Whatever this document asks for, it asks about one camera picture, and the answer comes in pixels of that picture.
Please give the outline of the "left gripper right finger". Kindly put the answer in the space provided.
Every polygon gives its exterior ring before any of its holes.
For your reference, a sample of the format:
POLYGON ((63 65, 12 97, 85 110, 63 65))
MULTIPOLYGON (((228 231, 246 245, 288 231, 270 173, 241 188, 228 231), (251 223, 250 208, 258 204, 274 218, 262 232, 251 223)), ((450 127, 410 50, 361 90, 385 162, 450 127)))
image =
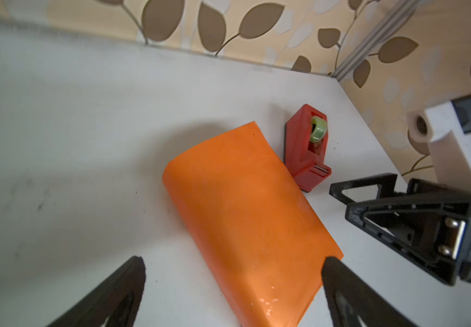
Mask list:
POLYGON ((334 326, 414 326, 336 257, 325 259, 323 288, 334 326))

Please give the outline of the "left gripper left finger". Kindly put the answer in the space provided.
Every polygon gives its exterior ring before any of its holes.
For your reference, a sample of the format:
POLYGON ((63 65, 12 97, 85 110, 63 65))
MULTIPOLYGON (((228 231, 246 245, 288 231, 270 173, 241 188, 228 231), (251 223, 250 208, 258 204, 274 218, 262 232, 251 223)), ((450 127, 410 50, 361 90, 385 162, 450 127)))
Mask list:
POLYGON ((145 280, 143 258, 133 256, 50 326, 133 326, 145 280))

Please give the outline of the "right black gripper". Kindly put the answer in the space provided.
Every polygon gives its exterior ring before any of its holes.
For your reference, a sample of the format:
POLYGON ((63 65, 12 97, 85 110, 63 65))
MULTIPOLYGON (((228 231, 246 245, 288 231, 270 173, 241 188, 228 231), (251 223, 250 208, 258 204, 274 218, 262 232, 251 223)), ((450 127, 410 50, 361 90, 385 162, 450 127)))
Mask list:
POLYGON ((407 192, 350 202, 345 219, 441 283, 471 283, 471 193, 416 178, 407 192))

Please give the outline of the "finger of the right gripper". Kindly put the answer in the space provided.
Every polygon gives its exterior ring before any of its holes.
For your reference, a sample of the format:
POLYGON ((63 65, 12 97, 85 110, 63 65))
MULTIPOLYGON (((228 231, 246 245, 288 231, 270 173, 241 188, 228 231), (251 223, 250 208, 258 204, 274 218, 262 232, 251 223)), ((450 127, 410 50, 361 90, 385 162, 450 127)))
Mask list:
POLYGON ((385 173, 377 174, 371 177, 358 178, 350 181, 332 183, 329 188, 329 195, 339 200, 345 205, 355 203, 350 197, 344 194, 344 191, 358 189, 362 187, 377 187, 375 199, 391 198, 395 196, 395 186, 398 174, 385 173))

